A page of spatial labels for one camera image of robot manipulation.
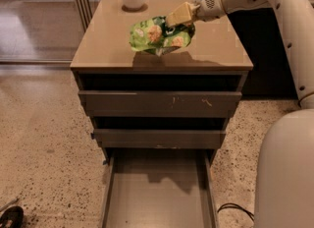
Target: dark wall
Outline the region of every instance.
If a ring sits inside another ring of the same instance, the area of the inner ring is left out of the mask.
[[[230,14],[229,19],[254,64],[243,95],[296,98],[273,10],[239,11]]]

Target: floor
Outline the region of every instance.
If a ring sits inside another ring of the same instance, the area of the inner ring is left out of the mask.
[[[72,2],[0,0],[0,58],[71,59],[82,37]],[[0,66],[0,206],[16,196],[24,227],[97,227],[106,187],[103,154],[68,69]],[[254,211],[258,153],[294,100],[243,100],[212,166],[216,205]],[[252,227],[244,213],[219,213],[221,228]]]
[[[0,34],[0,59],[71,60],[83,30],[74,2],[0,0]]]

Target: beige tabletop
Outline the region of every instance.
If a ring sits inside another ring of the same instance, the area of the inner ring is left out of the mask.
[[[124,9],[122,0],[101,0],[79,45],[71,68],[114,71],[245,71],[252,63],[227,16],[196,22],[191,44],[157,57],[131,50],[130,28],[140,21],[167,16],[188,0],[146,0],[140,11]]]

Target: drawer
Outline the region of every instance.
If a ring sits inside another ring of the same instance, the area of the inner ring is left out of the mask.
[[[231,118],[237,91],[99,91],[78,93],[87,116]]]
[[[115,149],[100,227],[219,227],[209,158],[204,150]]]
[[[218,149],[225,135],[225,131],[94,130],[101,147]]]

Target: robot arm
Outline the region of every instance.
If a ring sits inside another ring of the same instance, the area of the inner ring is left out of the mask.
[[[308,0],[193,0],[167,16],[169,27],[212,21],[238,10],[272,7],[302,108],[314,108],[314,9]]]

